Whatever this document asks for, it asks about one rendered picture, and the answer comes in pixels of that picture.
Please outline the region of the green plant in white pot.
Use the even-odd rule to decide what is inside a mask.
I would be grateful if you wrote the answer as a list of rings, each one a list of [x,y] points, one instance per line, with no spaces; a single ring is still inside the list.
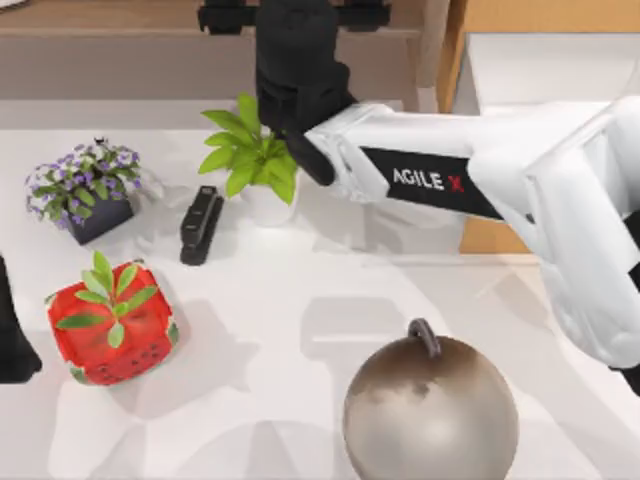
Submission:
[[[299,167],[280,132],[259,118],[257,99],[242,92],[233,110],[206,109],[201,115],[218,130],[204,141],[211,151],[198,173],[224,171],[224,197],[239,198],[256,224],[288,223],[298,198]]]

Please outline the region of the wooden cabinet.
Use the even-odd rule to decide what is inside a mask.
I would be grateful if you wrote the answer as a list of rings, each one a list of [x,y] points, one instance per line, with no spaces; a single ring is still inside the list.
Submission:
[[[474,149],[564,134],[632,76],[621,42],[640,41],[640,0],[448,1],[436,100],[442,113],[470,115]]]

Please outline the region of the black stapler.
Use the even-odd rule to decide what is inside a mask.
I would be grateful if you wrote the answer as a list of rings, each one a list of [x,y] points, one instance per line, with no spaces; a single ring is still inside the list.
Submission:
[[[180,226],[182,264],[200,266],[206,261],[223,204],[216,187],[199,188]]]

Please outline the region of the purple flowers in black pot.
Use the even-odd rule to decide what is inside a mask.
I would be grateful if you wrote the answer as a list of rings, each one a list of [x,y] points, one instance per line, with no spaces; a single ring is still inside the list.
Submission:
[[[24,185],[28,212],[85,245],[133,217],[129,189],[141,186],[140,156],[94,138],[34,168]]]

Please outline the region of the red watermelon plant pot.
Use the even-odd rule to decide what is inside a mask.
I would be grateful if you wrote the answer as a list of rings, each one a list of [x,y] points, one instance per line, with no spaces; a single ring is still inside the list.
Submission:
[[[45,305],[64,362],[86,385],[134,379],[161,364],[180,339],[172,308],[140,259],[113,266],[95,251],[80,281]]]

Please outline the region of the grey metal ball with hook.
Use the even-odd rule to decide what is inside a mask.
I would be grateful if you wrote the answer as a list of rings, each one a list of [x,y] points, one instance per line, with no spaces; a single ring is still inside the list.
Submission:
[[[342,435],[359,480],[506,480],[519,415],[486,356],[417,318],[357,370]]]

